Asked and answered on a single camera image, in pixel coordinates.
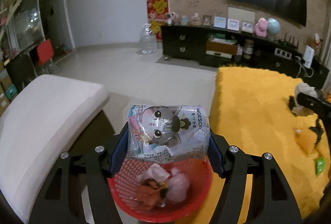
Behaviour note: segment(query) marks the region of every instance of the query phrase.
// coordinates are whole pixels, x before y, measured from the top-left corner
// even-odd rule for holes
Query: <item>cartoon cat eye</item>
[[[161,112],[159,110],[156,110],[153,115],[156,118],[160,118],[161,117]]]
[[[161,133],[159,130],[155,130],[155,131],[154,131],[154,137],[155,137],[156,139],[161,138],[161,135],[162,135],[162,133]]]

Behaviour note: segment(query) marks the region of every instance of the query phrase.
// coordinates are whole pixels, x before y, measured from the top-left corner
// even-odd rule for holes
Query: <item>basket rim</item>
[[[209,194],[209,190],[212,183],[212,177],[213,177],[213,170],[210,165],[209,159],[206,157],[206,165],[208,174],[204,178],[205,184],[203,184],[203,190],[199,193],[199,195],[196,197],[195,201],[191,203],[189,206],[186,206],[181,209],[174,210],[173,213],[169,213],[166,217],[148,217],[144,216],[140,213],[138,213],[135,210],[130,209],[125,202],[122,201],[122,199],[119,197],[118,192],[115,190],[115,178],[108,178],[108,185],[110,188],[110,191],[112,193],[113,199],[115,204],[125,213],[127,213],[129,216],[136,218],[140,221],[145,222],[153,222],[153,223],[166,223],[166,222],[173,222],[180,218],[183,218],[185,216],[188,216],[195,210],[199,209],[206,199],[206,197]]]

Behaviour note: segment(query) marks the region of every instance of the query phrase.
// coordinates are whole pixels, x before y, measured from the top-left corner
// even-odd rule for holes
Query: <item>large clear water jug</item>
[[[144,25],[144,33],[140,39],[141,42],[141,53],[152,54],[158,50],[158,44],[156,42],[156,36],[151,30],[151,24],[147,23]]]

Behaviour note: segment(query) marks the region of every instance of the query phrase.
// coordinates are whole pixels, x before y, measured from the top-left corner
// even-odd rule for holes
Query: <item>red chair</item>
[[[51,43],[50,39],[42,42],[37,47],[37,55],[38,55],[39,61],[36,63],[36,67],[44,65],[48,61],[51,61],[49,66],[55,65],[53,60],[52,60],[52,57],[54,56],[54,50],[53,50],[52,43]]]

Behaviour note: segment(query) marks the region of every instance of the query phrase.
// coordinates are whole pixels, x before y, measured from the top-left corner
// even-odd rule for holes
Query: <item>white cable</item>
[[[312,77],[312,76],[314,75],[314,69],[313,69],[313,68],[308,68],[308,69],[311,69],[311,70],[312,70],[312,75],[309,76],[309,75],[307,74],[307,70],[306,70],[306,68],[302,65],[302,63],[301,63],[301,58],[300,58],[299,56],[295,56],[295,61],[300,65],[300,69],[299,69],[299,72],[297,73],[297,77],[296,77],[296,78],[299,77],[299,74],[301,73],[301,69],[304,70],[304,72],[305,72],[305,77]]]

